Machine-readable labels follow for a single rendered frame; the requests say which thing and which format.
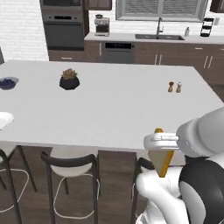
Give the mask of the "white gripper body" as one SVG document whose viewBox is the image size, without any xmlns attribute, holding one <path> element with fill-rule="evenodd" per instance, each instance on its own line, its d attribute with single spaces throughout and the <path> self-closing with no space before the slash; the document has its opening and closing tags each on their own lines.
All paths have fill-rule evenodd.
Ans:
<svg viewBox="0 0 224 224">
<path fill-rule="evenodd" d="M 143 146 L 147 151 L 177 151 L 178 140 L 175 133 L 154 133 L 144 137 Z"/>
</svg>

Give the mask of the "brown lower cupboard run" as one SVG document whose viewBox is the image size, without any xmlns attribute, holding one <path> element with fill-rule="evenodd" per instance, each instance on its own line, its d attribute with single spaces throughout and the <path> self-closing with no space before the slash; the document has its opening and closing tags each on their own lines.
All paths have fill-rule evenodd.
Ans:
<svg viewBox="0 0 224 224">
<path fill-rule="evenodd" d="M 87 40 L 82 51 L 49 50 L 50 61 L 103 62 L 105 42 Z M 224 86 L 224 45 L 132 42 L 132 64 L 194 67 L 212 86 Z"/>
</svg>

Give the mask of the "black-framed stool with white seat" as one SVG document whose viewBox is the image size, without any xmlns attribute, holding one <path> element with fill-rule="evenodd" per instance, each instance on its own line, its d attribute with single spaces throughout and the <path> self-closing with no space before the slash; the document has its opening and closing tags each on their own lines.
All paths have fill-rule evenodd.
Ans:
<svg viewBox="0 0 224 224">
<path fill-rule="evenodd" d="M 22 169 L 12 169 L 10 166 L 10 161 L 11 161 L 11 158 L 15 151 L 19 152 L 22 162 L 24 163 L 23 170 Z M 10 206 L 4 210 L 0 210 L 0 214 L 6 213 L 6 212 L 10 211 L 11 209 L 13 209 L 15 211 L 15 215 L 17 218 L 17 224 L 23 224 L 18 202 L 20 201 L 28 183 L 31 183 L 31 186 L 35 192 L 38 191 L 38 188 L 35 184 L 34 177 L 32 175 L 30 166 L 26 160 L 26 156 L 25 156 L 22 146 L 15 145 L 15 146 L 0 147 L 0 166 L 3 167 L 3 169 L 0 170 L 0 185 L 2 186 L 3 189 L 6 189 L 5 183 L 1 177 L 1 172 L 6 172 L 6 175 L 8 178 L 8 183 L 9 183 L 9 188 L 10 188 L 10 195 L 12 197 L 12 202 L 13 202 L 12 206 Z M 23 172 L 26 175 L 26 181 L 25 181 L 24 187 L 19 196 L 17 196 L 17 194 L 16 194 L 16 190 L 15 190 L 15 186 L 14 186 L 14 182 L 13 182 L 13 177 L 12 177 L 13 172 Z"/>
<path fill-rule="evenodd" d="M 45 163 L 51 223 L 56 224 L 55 215 L 64 219 L 84 220 L 94 216 L 94 224 L 98 224 L 98 199 L 101 196 L 101 179 L 98 150 L 77 151 L 71 148 L 52 148 L 51 154 L 41 152 Z M 56 193 L 53 193 L 53 173 L 61 176 Z M 61 184 L 64 184 L 66 194 L 69 194 L 67 180 L 79 176 L 90 176 L 93 185 L 93 211 L 82 217 L 65 216 L 55 207 Z"/>
</svg>

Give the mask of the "grey dishwasher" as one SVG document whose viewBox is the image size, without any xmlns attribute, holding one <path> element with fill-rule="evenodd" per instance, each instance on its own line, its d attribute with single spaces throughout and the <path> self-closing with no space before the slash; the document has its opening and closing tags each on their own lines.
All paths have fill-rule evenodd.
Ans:
<svg viewBox="0 0 224 224">
<path fill-rule="evenodd" d="M 134 44 L 131 42 L 105 42 L 102 48 L 104 63 L 132 64 L 134 62 Z"/>
</svg>

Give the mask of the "grey sink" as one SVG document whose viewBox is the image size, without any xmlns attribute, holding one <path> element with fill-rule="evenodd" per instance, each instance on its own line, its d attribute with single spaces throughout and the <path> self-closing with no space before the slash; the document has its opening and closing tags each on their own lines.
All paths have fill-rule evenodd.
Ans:
<svg viewBox="0 0 224 224">
<path fill-rule="evenodd" d="M 179 35 L 135 34 L 136 39 L 185 40 Z"/>
</svg>

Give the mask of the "black pot with succulent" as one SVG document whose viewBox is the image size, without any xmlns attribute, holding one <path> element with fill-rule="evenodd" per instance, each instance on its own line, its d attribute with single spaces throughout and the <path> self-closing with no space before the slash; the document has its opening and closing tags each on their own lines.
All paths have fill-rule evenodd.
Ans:
<svg viewBox="0 0 224 224">
<path fill-rule="evenodd" d="M 68 68 L 62 73 L 59 85 L 65 90 L 76 89 L 80 85 L 77 73 L 72 68 Z"/>
</svg>

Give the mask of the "dark metal tap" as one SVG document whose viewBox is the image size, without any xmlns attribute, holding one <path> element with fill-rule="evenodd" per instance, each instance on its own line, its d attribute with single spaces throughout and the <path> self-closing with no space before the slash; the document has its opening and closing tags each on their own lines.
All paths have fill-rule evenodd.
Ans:
<svg viewBox="0 0 224 224">
<path fill-rule="evenodd" d="M 163 19 L 161 17 L 158 18 L 156 39 L 159 39 L 159 33 L 163 32 L 163 29 L 162 30 L 160 29 L 160 24 L 161 24 L 162 20 Z"/>
</svg>

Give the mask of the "silver coffee machine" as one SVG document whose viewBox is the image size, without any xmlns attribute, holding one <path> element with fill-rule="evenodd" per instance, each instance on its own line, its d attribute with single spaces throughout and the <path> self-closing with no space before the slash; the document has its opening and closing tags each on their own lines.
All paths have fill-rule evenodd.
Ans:
<svg viewBox="0 0 224 224">
<path fill-rule="evenodd" d="M 95 36 L 104 36 L 109 35 L 109 18 L 104 17 L 102 14 L 96 14 L 94 19 L 95 24 Z"/>
</svg>

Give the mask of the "window with blinds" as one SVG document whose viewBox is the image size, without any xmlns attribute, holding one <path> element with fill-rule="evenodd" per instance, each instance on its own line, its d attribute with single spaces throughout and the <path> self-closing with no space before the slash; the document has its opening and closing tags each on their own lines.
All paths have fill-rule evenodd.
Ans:
<svg viewBox="0 0 224 224">
<path fill-rule="evenodd" d="M 115 19 L 122 21 L 201 22 L 208 0 L 116 0 Z"/>
</svg>

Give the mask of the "brown upper cupboard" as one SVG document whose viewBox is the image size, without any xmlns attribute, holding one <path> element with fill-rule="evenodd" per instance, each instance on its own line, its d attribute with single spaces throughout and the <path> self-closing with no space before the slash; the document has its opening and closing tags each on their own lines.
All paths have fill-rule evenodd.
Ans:
<svg viewBox="0 0 224 224">
<path fill-rule="evenodd" d="M 111 11 L 112 0 L 85 0 L 85 9 L 88 11 Z"/>
<path fill-rule="evenodd" d="M 212 0 L 210 11 L 214 13 L 224 13 L 224 0 Z"/>
</svg>

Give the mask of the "blue bowl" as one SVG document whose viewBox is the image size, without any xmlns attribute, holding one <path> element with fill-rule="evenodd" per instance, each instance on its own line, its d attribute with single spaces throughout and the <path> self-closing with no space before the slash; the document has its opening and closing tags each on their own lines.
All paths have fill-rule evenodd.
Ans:
<svg viewBox="0 0 224 224">
<path fill-rule="evenodd" d="M 13 89 L 18 83 L 18 78 L 16 77 L 5 77 L 0 79 L 0 88 L 2 90 Z"/>
</svg>

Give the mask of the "grey wall oven stack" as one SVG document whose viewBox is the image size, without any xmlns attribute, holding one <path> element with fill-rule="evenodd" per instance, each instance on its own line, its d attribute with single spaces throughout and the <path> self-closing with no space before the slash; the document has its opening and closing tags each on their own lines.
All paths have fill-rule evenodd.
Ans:
<svg viewBox="0 0 224 224">
<path fill-rule="evenodd" d="M 48 50 L 84 49 L 81 0 L 39 0 Z"/>
</svg>

